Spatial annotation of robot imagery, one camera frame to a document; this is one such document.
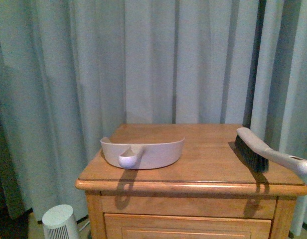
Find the drawer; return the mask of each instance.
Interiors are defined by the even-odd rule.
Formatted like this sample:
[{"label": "drawer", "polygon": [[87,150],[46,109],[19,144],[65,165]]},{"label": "drawer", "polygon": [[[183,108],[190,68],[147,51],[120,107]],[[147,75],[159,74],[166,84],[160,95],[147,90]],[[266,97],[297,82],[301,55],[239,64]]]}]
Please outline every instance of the drawer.
[{"label": "drawer", "polygon": [[104,213],[272,219],[276,198],[102,195]]},{"label": "drawer", "polygon": [[268,239],[271,220],[105,214],[108,239]]}]

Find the white space heater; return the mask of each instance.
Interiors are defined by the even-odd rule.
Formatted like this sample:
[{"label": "white space heater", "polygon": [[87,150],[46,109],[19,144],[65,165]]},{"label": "white space heater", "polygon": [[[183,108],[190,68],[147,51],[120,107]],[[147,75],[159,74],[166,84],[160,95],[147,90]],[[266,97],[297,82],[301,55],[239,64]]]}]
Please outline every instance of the white space heater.
[{"label": "white space heater", "polygon": [[74,210],[69,205],[49,209],[42,218],[45,239],[79,239]]}]

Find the nightstand top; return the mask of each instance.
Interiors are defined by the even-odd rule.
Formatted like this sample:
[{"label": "nightstand top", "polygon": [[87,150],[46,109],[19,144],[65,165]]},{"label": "nightstand top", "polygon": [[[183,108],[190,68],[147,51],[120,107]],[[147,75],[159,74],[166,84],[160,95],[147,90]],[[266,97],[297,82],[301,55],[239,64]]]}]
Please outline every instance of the nightstand top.
[{"label": "nightstand top", "polygon": [[305,195],[307,186],[292,171],[270,162],[255,173],[234,146],[238,124],[122,124],[112,143],[185,143],[180,159],[167,167],[124,170],[111,166],[100,150],[76,181],[83,190]]}]

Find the hand brush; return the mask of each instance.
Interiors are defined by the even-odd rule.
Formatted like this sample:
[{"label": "hand brush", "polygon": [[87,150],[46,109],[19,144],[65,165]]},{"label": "hand brush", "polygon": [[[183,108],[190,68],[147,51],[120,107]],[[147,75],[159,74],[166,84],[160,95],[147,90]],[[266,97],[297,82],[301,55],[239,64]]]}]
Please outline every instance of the hand brush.
[{"label": "hand brush", "polygon": [[268,171],[270,160],[298,175],[307,175],[307,160],[271,149],[248,128],[239,128],[237,133],[235,145],[254,171]]}]

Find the heater grille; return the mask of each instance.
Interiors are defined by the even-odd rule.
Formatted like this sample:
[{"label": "heater grille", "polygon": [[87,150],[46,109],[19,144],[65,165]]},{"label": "heater grille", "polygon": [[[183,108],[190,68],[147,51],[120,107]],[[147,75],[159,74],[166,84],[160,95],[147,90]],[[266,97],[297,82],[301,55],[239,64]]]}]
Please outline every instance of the heater grille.
[{"label": "heater grille", "polygon": [[48,239],[69,239],[66,225],[56,229],[47,229],[47,236]]}]

